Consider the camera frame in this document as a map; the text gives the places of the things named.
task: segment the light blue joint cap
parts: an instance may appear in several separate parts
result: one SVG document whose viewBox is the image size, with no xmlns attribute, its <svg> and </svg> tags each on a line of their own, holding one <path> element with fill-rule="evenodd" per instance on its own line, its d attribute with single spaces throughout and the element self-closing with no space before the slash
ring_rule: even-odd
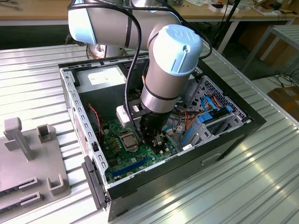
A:
<svg viewBox="0 0 299 224">
<path fill-rule="evenodd" d="M 69 11 L 69 29 L 71 36 L 83 43 L 97 44 L 87 9 L 80 8 Z"/>
<path fill-rule="evenodd" d="M 176 24 L 163 27 L 153 45 L 156 63 L 173 76 L 191 74 L 197 66 L 201 51 L 201 37 L 193 30 Z"/>
</svg>

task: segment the slotted metal table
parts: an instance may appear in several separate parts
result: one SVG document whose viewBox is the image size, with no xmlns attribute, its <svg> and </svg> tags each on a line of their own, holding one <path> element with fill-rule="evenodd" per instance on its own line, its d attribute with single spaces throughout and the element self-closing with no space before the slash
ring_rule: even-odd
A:
<svg viewBox="0 0 299 224">
<path fill-rule="evenodd" d="M 287 42 L 288 44 L 290 44 L 291 46 L 299 50 L 299 25 L 269 26 L 266 32 L 264 33 L 264 35 L 262 36 L 262 38 L 257 43 L 257 45 L 253 48 L 250 55 L 247 57 L 246 63 L 241 69 L 242 72 L 244 72 L 248 68 L 253 58 L 258 53 L 258 51 L 260 50 L 264 42 L 268 39 L 270 34 L 276 35 L 276 38 L 268 47 L 267 52 L 265 52 L 264 54 L 268 55 L 280 39 L 284 40 L 285 42 Z"/>
<path fill-rule="evenodd" d="M 203 55 L 208 52 L 204 46 Z M 56 128 L 71 194 L 7 223 L 105 223 L 66 110 L 57 64 L 86 60 L 76 45 L 0 51 L 0 121 Z M 220 162 L 110 223 L 294 223 L 299 220 L 299 124 L 217 51 L 204 61 L 267 123 Z"/>
</svg>

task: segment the black plastic latch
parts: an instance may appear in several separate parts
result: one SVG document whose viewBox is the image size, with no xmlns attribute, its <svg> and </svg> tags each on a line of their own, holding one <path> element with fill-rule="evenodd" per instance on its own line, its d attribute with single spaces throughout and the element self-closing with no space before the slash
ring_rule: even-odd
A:
<svg viewBox="0 0 299 224">
<path fill-rule="evenodd" d="M 82 168 L 84 170 L 84 174 L 86 176 L 88 186 L 93 196 L 93 200 L 97 209 L 103 208 L 107 206 L 105 192 L 101 187 L 98 177 L 95 173 L 95 168 L 89 156 L 84 158 L 84 162 L 82 163 Z"/>
</svg>

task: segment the motherboard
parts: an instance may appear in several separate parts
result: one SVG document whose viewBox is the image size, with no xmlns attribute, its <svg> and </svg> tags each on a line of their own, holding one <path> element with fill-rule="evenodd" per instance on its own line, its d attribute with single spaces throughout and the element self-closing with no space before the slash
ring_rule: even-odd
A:
<svg viewBox="0 0 299 224">
<path fill-rule="evenodd" d="M 104 123 L 102 129 L 104 136 L 100 145 L 109 165 L 105 172 L 108 183 L 130 176 L 178 153 L 168 138 L 158 151 L 147 144 L 138 144 L 133 128 L 123 128 L 117 119 Z"/>
</svg>

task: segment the green circuit board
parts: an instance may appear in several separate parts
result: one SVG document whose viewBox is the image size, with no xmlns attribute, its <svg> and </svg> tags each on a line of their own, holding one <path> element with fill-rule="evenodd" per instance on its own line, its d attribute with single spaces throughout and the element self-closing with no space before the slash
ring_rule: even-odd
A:
<svg viewBox="0 0 299 224">
<path fill-rule="evenodd" d="M 120 139 L 120 135 L 126 131 L 133 131 L 131 127 L 123 128 L 119 120 L 111 120 L 103 124 L 102 127 L 109 128 L 108 133 L 107 130 L 104 133 L 104 142 L 101 145 L 108 162 L 108 169 L 105 172 L 108 183 L 115 182 L 178 153 L 169 139 L 158 152 L 146 144 L 140 146 L 134 153 L 128 152 Z"/>
</svg>

